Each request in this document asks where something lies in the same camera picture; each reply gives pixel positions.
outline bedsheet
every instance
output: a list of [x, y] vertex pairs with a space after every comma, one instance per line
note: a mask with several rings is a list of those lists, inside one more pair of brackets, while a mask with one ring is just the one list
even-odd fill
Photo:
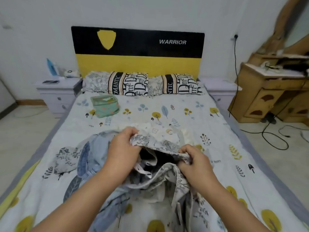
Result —
[[[164, 127], [170, 124], [187, 129], [194, 144], [202, 151], [209, 150], [214, 172], [221, 182], [239, 201], [273, 231], [306, 231], [303, 223], [293, 214], [287, 203], [276, 191], [272, 182], [258, 168], [252, 156], [227, 125], [214, 101], [205, 95], [160, 95], [156, 97], [117, 96], [121, 111], [110, 117], [92, 116], [90, 97], [98, 93], [85, 92], [75, 101], [72, 109], [53, 137], [41, 162], [37, 165], [11, 207], [0, 220], [0, 231], [13, 231], [18, 225], [32, 226], [44, 219], [74, 192], [80, 183], [76, 171], [53, 174], [51, 163], [55, 154], [64, 146], [76, 146], [93, 133], [114, 129], [120, 123], [156, 122]], [[191, 231], [224, 231], [224, 225], [216, 212], [203, 199], [195, 199]], [[149, 213], [137, 216], [132, 211], [127, 216], [143, 216], [143, 223], [159, 218], [166, 207], [138, 204], [148, 208]], [[122, 217], [118, 225], [134, 221]], [[119, 226], [128, 231], [127, 226]]]

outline white nightstand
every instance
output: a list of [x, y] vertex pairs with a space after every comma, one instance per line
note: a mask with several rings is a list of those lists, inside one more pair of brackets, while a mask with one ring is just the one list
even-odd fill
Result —
[[81, 90], [82, 81], [81, 78], [67, 78], [58, 84], [42, 84], [43, 81], [38, 81], [35, 86], [48, 109], [56, 118], [61, 118]]
[[220, 77], [202, 77], [199, 79], [217, 104], [221, 108], [227, 110], [236, 94], [237, 85]]

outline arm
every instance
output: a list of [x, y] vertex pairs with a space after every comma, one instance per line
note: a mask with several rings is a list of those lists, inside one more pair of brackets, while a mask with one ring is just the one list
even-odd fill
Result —
[[137, 161], [141, 147], [129, 139], [132, 127], [113, 138], [103, 168], [54, 210], [32, 232], [86, 232], [108, 196], [126, 179]]
[[179, 169], [218, 213], [228, 231], [269, 232], [241, 202], [219, 183], [206, 155], [188, 144], [183, 146], [179, 152], [187, 152], [193, 159], [192, 165], [180, 162]]

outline wooden dresser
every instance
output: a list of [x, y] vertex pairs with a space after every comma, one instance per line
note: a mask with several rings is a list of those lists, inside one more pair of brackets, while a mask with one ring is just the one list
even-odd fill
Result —
[[284, 122], [303, 122], [309, 110], [309, 79], [301, 73], [266, 70], [246, 63], [238, 75], [239, 91], [231, 110], [240, 123], [257, 123], [269, 111], [277, 114], [294, 97], [303, 83], [302, 91], [278, 115]]

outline headboard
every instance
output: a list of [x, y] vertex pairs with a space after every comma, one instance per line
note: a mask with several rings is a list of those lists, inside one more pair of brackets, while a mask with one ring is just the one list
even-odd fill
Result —
[[204, 33], [77, 26], [71, 30], [83, 77], [92, 70], [198, 76]]

